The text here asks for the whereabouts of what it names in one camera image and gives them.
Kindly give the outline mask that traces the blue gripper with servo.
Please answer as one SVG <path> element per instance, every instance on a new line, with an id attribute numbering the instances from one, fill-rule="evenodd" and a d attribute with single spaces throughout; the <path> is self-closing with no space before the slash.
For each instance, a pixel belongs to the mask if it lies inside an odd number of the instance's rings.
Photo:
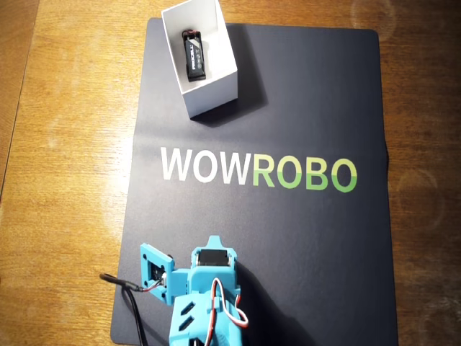
<path id="1" fill-rule="evenodd" d="M 223 285 L 237 285 L 236 261 L 236 251 L 220 247 L 220 237 L 212 235 L 207 247 L 197 247 L 192 252 L 187 285 L 212 285 L 215 278 Z"/>

